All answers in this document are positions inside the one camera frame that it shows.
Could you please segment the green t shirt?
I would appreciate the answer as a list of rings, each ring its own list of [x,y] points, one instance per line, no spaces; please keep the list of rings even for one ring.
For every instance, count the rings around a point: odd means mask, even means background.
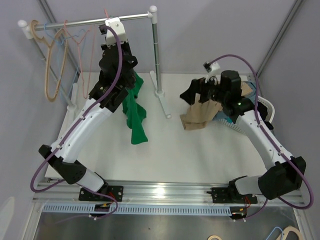
[[[126,125],[131,129],[132,145],[148,142],[148,138],[143,128],[143,120],[147,118],[147,111],[136,102],[143,79],[135,72],[135,84],[133,89],[128,90],[128,95],[122,102],[122,112],[126,115]]]

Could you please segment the light blue wire hanger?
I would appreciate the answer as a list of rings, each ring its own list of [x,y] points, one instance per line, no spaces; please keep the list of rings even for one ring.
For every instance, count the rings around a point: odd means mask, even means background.
[[[82,55],[86,45],[87,34],[88,32],[91,31],[91,29],[89,28],[88,30],[86,30],[82,28],[78,31],[77,34],[71,34],[68,32],[67,27],[63,26],[63,28],[59,29],[56,32],[55,34],[56,39],[54,39],[54,37],[48,33],[48,28],[47,28],[48,24],[49,24],[48,22],[44,24],[44,32],[46,33],[47,36],[52,38],[52,43],[54,43],[58,49],[58,52],[56,54],[56,61],[60,71],[62,71],[63,67],[65,66],[64,63],[60,62],[60,60],[63,60],[61,58],[62,51],[66,52],[66,54],[68,54],[68,51],[69,51],[68,40],[73,41],[74,44],[76,45],[78,62],[76,62],[75,73],[72,79],[72,84],[70,85],[70,88],[69,88],[69,92],[71,92],[73,88],[72,85],[81,75]]]

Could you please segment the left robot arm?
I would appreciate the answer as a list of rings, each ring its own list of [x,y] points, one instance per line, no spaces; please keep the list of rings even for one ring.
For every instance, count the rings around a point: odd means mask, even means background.
[[[78,161],[79,153],[94,131],[110,117],[134,88],[134,67],[138,60],[132,55],[129,43],[104,49],[99,61],[98,82],[67,131],[51,145],[43,144],[38,152],[68,184],[78,184],[97,201],[107,197],[108,183],[96,172]]]

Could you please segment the beige wooden hanger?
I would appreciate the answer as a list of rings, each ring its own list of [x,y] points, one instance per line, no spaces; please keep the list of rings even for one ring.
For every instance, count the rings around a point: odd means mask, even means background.
[[[45,97],[46,99],[53,103],[56,101],[56,98],[58,96],[60,87],[61,87],[61,82],[62,82],[62,76],[64,75],[64,71],[65,71],[65,65],[66,65],[66,60],[67,60],[67,53],[68,53],[68,45],[69,42],[68,40],[62,40],[62,43],[60,43],[60,45],[64,46],[64,52],[63,52],[63,58],[62,58],[62,64],[61,64],[61,68],[60,68],[60,73],[59,73],[59,77],[57,78],[57,83],[56,83],[56,87],[55,87],[55,92],[54,95],[50,95],[50,91],[49,91],[49,79],[50,79],[50,71],[51,71],[51,59],[52,59],[52,54],[53,54],[53,48],[55,45],[59,45],[58,40],[59,38],[62,37],[66,37],[67,36],[67,32],[64,28],[59,29],[51,42],[49,42],[44,36],[39,36],[36,33],[36,26],[39,24],[39,22],[37,20],[32,20],[29,24],[30,26],[30,32],[31,35],[33,36],[33,38],[35,39],[36,42],[38,43],[42,43],[45,44],[45,46],[47,47],[47,55],[46,55],[46,61],[45,61],[45,77],[44,77],[44,93],[45,93]]]

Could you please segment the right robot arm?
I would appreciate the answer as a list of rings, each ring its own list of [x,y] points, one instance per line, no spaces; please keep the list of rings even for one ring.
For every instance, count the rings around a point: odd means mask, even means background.
[[[196,95],[200,103],[209,100],[220,103],[223,112],[245,133],[264,163],[266,172],[263,175],[234,179],[234,186],[227,190],[228,198],[237,203],[246,195],[254,194],[273,200],[300,189],[306,161],[301,156],[294,157],[280,145],[255,111],[253,102],[242,95],[241,86],[239,73],[225,70],[220,80],[214,76],[209,80],[193,79],[188,89],[180,94],[189,105],[195,103]]]

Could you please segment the grey blue t shirt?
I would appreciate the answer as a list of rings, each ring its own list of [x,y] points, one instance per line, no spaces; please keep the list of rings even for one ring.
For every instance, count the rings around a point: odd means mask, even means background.
[[[250,99],[253,103],[255,103],[256,97],[256,84],[253,81],[242,81],[241,89],[244,96]],[[232,124],[232,120],[228,117],[223,110],[219,110],[218,113],[213,117],[213,121],[226,120],[228,123]]]

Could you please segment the beige t shirt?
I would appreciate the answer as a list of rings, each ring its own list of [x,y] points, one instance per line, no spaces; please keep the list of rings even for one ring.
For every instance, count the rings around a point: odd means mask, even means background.
[[[222,102],[209,100],[200,102],[200,93],[195,95],[195,102],[189,105],[185,114],[180,115],[183,128],[186,131],[199,130],[205,128],[219,110],[231,118],[235,123],[239,116],[254,109],[251,100],[242,93],[241,80],[221,80]]]

